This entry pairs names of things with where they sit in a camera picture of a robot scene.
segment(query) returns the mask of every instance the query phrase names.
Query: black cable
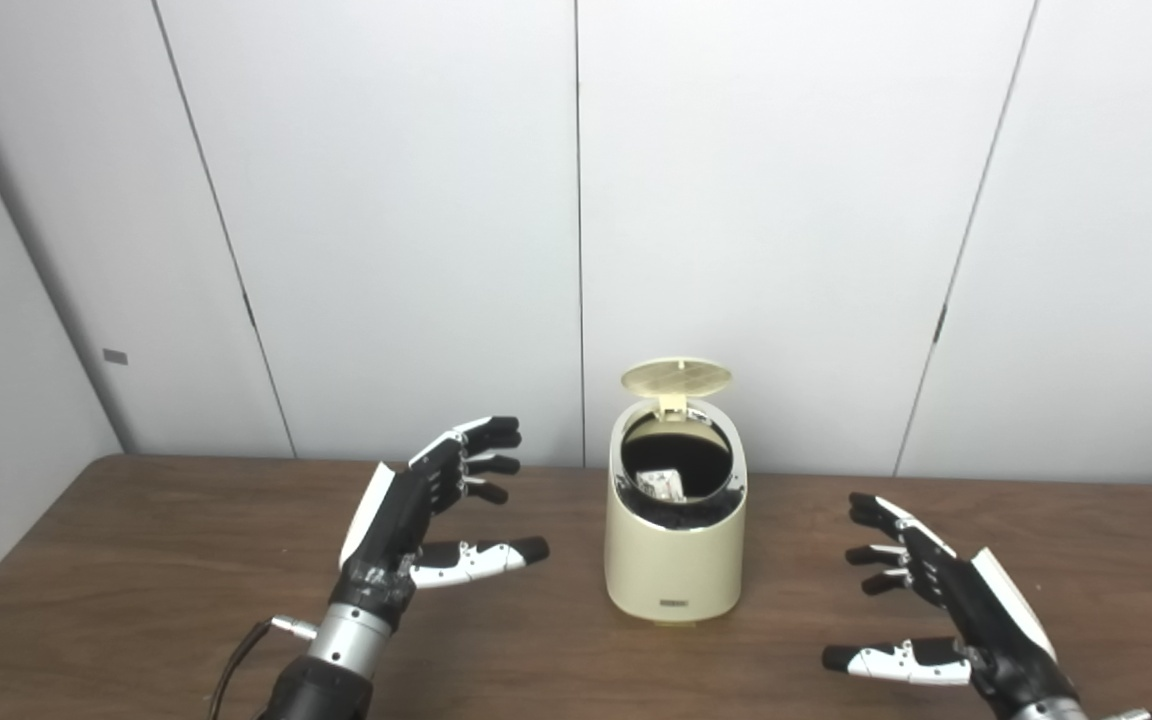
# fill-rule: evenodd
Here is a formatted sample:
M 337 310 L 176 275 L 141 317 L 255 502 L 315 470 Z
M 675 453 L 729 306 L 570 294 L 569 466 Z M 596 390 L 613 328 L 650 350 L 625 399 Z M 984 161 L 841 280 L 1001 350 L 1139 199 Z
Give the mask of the black cable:
M 220 670 L 220 679 L 215 681 L 215 691 L 211 694 L 211 707 L 207 710 L 207 720 L 218 720 L 220 717 L 220 700 L 225 697 L 225 688 L 228 687 L 234 670 L 238 668 L 247 653 L 251 652 L 252 647 L 256 647 L 256 643 L 259 643 L 260 638 L 265 637 L 265 632 L 268 632 L 273 624 L 273 617 L 256 623 L 251 630 L 247 630 L 247 637 L 234 649 L 233 655 L 229 655 L 229 661 L 225 662 L 225 669 Z

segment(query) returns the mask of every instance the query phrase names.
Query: black fingertip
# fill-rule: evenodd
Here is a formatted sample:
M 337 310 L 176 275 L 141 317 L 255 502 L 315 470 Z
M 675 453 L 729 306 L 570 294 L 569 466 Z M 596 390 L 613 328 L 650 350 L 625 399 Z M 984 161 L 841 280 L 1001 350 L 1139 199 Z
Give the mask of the black fingertip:
M 850 493 L 850 495 L 847 497 L 847 501 L 851 502 L 851 507 L 855 507 L 855 509 L 858 510 L 879 511 L 882 509 L 882 507 L 878 505 L 878 495 L 870 495 L 864 492 Z
M 878 515 L 872 511 L 856 510 L 855 507 L 847 511 L 847 517 L 851 518 L 851 522 L 858 525 L 864 525 L 866 528 L 882 528 L 881 520 Z
M 509 541 L 509 547 L 515 548 L 526 564 L 535 564 L 550 556 L 550 544 L 540 536 Z
M 488 455 L 482 460 L 470 458 L 465 462 L 465 470 L 470 475 L 499 473 L 517 475 L 522 469 L 522 462 L 505 455 Z
M 508 433 L 502 435 L 492 437 L 492 447 L 508 448 L 518 447 L 522 445 L 521 433 Z
M 873 575 L 873 577 L 861 581 L 861 592 L 865 594 L 881 594 L 904 586 L 904 575 L 888 575 L 887 573 L 879 573 Z
M 493 473 L 517 475 L 518 470 L 522 470 L 522 462 L 520 462 L 517 457 L 497 455 L 495 465 L 492 469 Z
M 844 558 L 848 564 L 872 564 L 872 562 L 878 562 L 878 553 L 869 546 L 851 547 L 851 550 L 842 553 L 842 558 Z
M 517 432 L 518 419 L 513 415 L 493 415 L 492 418 L 476 430 L 483 430 L 483 432 L 488 434 Z
M 465 487 L 470 495 L 480 498 L 492 505 L 509 502 L 509 491 L 500 486 L 494 486 L 492 483 L 467 483 Z
M 824 651 L 820 652 L 820 665 L 823 665 L 826 670 L 846 673 L 847 666 L 851 665 L 851 660 L 858 652 L 861 652 L 859 647 L 851 647 L 846 644 L 828 644 L 828 646 L 824 647 Z

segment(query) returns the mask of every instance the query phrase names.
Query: brown table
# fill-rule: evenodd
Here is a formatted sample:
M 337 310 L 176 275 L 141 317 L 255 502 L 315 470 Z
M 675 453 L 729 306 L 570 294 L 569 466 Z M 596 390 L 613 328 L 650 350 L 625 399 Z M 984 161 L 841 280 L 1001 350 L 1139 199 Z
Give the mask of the brown table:
M 0 717 L 202 717 L 234 643 L 275 612 L 317 621 L 366 462 L 97 461 L 0 564 Z M 914 593 L 865 597 L 842 551 L 877 536 L 852 488 L 987 544 L 1047 626 L 1093 717 L 1152 706 L 1152 487 L 755 475 L 745 591 L 660 628 L 602 589 L 604 472 L 525 470 L 430 539 L 544 533 L 544 564 L 416 596 L 376 675 L 374 720 L 988 719 L 969 689 L 820 669 L 824 644 L 950 634 Z M 223 717 L 247 720 L 303 644 L 272 632 Z

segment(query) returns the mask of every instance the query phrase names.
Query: cream trash can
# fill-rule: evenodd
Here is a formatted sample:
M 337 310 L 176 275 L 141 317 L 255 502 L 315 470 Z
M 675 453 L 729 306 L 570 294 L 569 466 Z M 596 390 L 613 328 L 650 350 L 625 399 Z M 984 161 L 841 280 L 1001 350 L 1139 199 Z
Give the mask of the cream trash can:
M 627 614 L 664 623 L 717 617 L 740 600 L 745 453 L 732 418 L 708 402 L 732 381 L 690 357 L 627 370 L 645 400 L 612 427 L 604 564 Z

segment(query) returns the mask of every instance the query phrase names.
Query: robotic hand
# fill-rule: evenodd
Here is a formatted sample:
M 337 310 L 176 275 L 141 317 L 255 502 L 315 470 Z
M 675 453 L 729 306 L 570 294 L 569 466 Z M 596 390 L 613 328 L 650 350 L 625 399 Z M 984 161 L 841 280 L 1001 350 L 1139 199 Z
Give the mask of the robotic hand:
M 517 447 L 521 439 L 516 418 L 494 416 L 442 433 L 402 473 L 384 464 L 376 469 L 340 548 L 340 575 L 323 623 L 282 615 L 270 620 L 270 626 L 310 641 L 310 647 L 279 675 L 262 719 L 361 720 L 380 652 L 417 588 L 468 583 L 550 555 L 540 537 L 423 544 L 431 516 L 462 497 L 495 505 L 508 500 L 503 488 L 471 475 L 516 473 L 517 460 L 486 452 Z M 255 641 L 244 644 L 250 650 Z M 238 660 L 245 652 L 238 646 Z M 211 717 L 219 710 L 221 683 Z
M 824 666 L 867 679 L 920 685 L 972 684 L 998 720 L 1087 720 L 1074 683 L 1056 665 L 1043 624 L 990 548 L 958 559 L 927 525 L 880 497 L 851 493 L 854 523 L 899 544 L 846 552 L 850 564 L 887 564 L 861 583 L 865 594 L 911 589 L 947 611 L 961 638 L 827 646 Z M 1106 720 L 1151 720 L 1134 710 Z

